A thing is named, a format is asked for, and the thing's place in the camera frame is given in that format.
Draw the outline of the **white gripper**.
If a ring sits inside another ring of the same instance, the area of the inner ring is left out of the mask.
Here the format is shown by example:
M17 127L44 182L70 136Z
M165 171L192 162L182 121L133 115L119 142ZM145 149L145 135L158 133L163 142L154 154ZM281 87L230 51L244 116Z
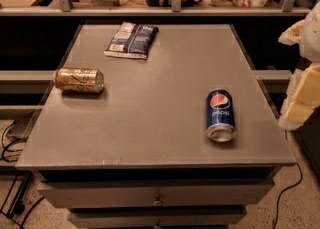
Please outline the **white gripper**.
M320 62L320 2L300 20L286 29L279 37L282 44L298 44L300 55L311 62ZM305 70L296 69L283 101L279 126L284 130L301 127L320 106L320 64L311 64Z

